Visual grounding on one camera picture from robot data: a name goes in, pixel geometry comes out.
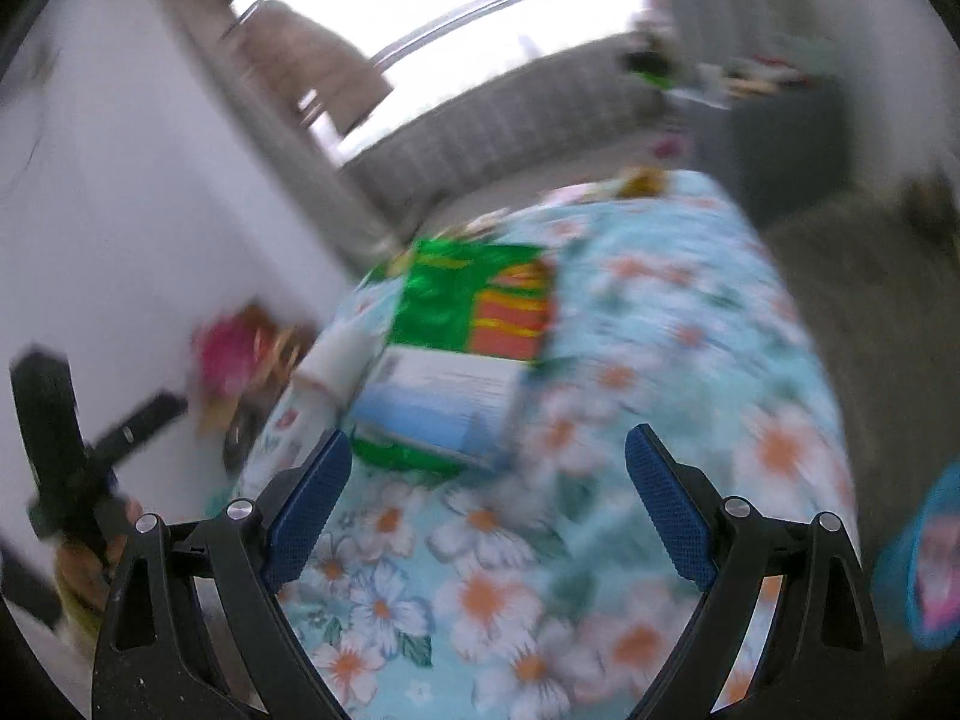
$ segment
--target white flower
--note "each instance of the white flower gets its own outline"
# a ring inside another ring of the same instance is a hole
[[[530,544],[515,531],[544,527],[547,511],[520,479],[507,477],[483,490],[456,488],[446,495],[445,504],[459,517],[427,538],[438,560],[473,554],[484,568],[522,568],[536,560]]]
[[[354,702],[366,707],[373,700],[376,694],[373,672],[383,668],[384,659],[376,649],[366,647],[357,632],[346,632],[339,647],[321,644],[310,655],[310,661],[325,672],[324,681],[341,707]]]
[[[695,263],[631,251],[603,261],[587,289],[597,298],[622,298],[638,293],[664,295],[689,289],[696,277]]]
[[[313,551],[312,570],[308,572],[309,577],[304,578],[323,595],[346,598],[350,585],[349,567],[357,561],[359,554],[356,541],[349,536],[335,541],[331,533],[323,533]]]
[[[596,184],[571,184],[566,187],[560,187],[559,189],[545,191],[541,195],[536,207],[554,208],[563,205],[575,205],[593,193],[595,189]]]
[[[589,476],[607,462],[607,453],[590,425],[584,391],[573,385],[554,386],[539,404],[539,418],[520,437],[520,470],[537,487],[557,473]]]
[[[692,612],[693,605],[675,603],[664,584],[644,581],[631,589],[623,613],[590,615],[581,626],[581,641],[599,653],[603,676],[594,683],[578,683],[577,697],[601,701],[624,688],[640,697],[666,662]]]
[[[589,228],[584,218],[560,218],[545,223],[541,243],[546,247],[563,248],[567,244],[587,237],[587,232]]]
[[[733,450],[733,489],[749,496],[767,517],[808,522],[816,512],[836,512],[856,546],[853,480],[843,449],[794,403],[774,413],[744,413],[747,437]]]
[[[480,712],[510,704],[510,720],[556,720],[570,711],[578,683],[602,676],[597,655],[574,640],[568,623],[547,622],[510,653],[507,664],[481,672],[473,686]]]
[[[728,344],[740,330],[719,312],[698,314],[697,319],[677,319],[669,324],[668,349],[680,360],[690,362],[701,374],[717,375],[736,365],[736,353]]]
[[[381,560],[353,579],[354,604],[350,624],[364,635],[384,658],[400,649],[397,634],[425,637],[433,627],[430,608],[422,598],[406,598],[406,576]]]
[[[420,683],[414,680],[404,694],[418,707],[433,701],[433,690],[430,688],[430,683]]]
[[[653,400],[663,368],[664,354],[651,346],[618,343],[605,349],[599,359],[584,363],[587,417],[605,424],[621,410],[642,412]]]
[[[751,290],[750,316],[763,330],[769,330],[791,346],[810,348],[793,298],[779,284],[761,284]]]
[[[421,507],[426,491],[405,482],[390,482],[378,497],[378,505],[364,512],[360,520],[357,541],[363,559],[374,562],[384,553],[410,557],[414,554],[415,539],[406,515]]]
[[[475,560],[457,568],[460,576],[440,586],[433,605],[438,615],[457,615],[450,632],[457,654],[479,662],[524,640],[544,609],[536,592],[517,575],[487,571]]]

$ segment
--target gray carpet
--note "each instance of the gray carpet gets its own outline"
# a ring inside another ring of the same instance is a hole
[[[854,196],[763,237],[843,410],[869,571],[960,456],[960,263]],[[884,633],[888,661],[908,654]]]

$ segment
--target bed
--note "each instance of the bed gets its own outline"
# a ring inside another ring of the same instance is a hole
[[[723,495],[800,521],[829,509],[856,545],[838,408],[757,234],[699,173],[671,173],[651,199],[618,199],[621,184],[557,191],[494,230],[545,247],[557,274],[512,467],[442,480],[356,461],[304,574],[282,589],[351,717],[627,716],[698,599],[627,476],[623,440],[639,422]],[[338,322],[385,333],[401,287],[361,285]],[[281,417],[303,408],[296,391],[282,397],[236,495],[289,464]],[[778,588],[764,582],[720,704],[744,695]]]

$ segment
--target orange flower center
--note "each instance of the orange flower center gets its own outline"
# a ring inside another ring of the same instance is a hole
[[[760,440],[760,461],[773,473],[791,476],[797,472],[801,448],[798,437],[773,427]]]
[[[467,515],[467,522],[480,533],[491,533],[500,527],[500,520],[489,509],[477,509]]]
[[[627,389],[637,375],[628,365],[607,365],[600,371],[600,384],[607,389]]]
[[[637,278],[637,276],[650,275],[650,266],[637,257],[621,257],[613,263],[613,275],[617,278],[628,279]]]
[[[678,327],[673,334],[680,346],[699,346],[704,341],[704,331],[693,325]]]
[[[354,652],[344,652],[334,661],[333,676],[342,683],[350,682],[363,671],[363,661]]]
[[[647,666],[661,649],[661,635],[653,628],[639,625],[616,642],[613,661],[627,666]]]
[[[727,684],[723,688],[724,697],[727,701],[732,704],[744,698],[747,695],[747,689],[750,688],[750,680],[752,680],[752,674],[749,672],[739,669],[734,670],[727,678]]]
[[[344,567],[340,565],[339,560],[324,560],[320,564],[320,571],[323,571],[323,576],[327,577],[330,581],[342,579],[344,574],[347,573],[344,571]]]
[[[400,525],[402,517],[403,512],[400,509],[395,506],[390,507],[376,520],[376,531],[378,533],[393,533],[397,529],[397,525]]]
[[[489,625],[505,607],[506,599],[503,590],[490,579],[474,574],[460,592],[460,603],[468,617]]]
[[[525,655],[514,663],[514,673],[522,683],[536,683],[546,676],[546,661],[539,655]]]
[[[783,583],[784,577],[764,577],[760,583],[760,600],[765,604],[775,604]]]
[[[566,447],[572,440],[576,427],[571,419],[558,419],[551,426],[546,435],[546,448],[556,452]]]

